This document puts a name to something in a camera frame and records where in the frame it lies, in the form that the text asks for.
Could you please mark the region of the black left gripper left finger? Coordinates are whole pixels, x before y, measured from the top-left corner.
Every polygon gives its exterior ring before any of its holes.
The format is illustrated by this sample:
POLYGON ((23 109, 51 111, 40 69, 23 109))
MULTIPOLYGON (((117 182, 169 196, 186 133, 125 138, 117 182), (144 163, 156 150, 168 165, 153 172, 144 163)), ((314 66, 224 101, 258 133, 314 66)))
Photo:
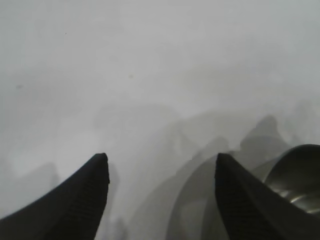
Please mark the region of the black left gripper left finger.
POLYGON ((97 153, 56 188, 0 220, 2 240, 93 240, 110 184, 108 157, 97 153))

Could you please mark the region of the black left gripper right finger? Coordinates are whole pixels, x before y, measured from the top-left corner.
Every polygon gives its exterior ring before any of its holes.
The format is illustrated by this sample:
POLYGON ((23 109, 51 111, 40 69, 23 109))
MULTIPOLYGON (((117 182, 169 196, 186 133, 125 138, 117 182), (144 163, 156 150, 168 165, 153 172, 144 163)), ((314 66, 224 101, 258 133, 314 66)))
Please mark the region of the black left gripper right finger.
POLYGON ((231 240, 318 240, 319 218, 273 192, 231 155, 215 165, 215 198, 231 240))

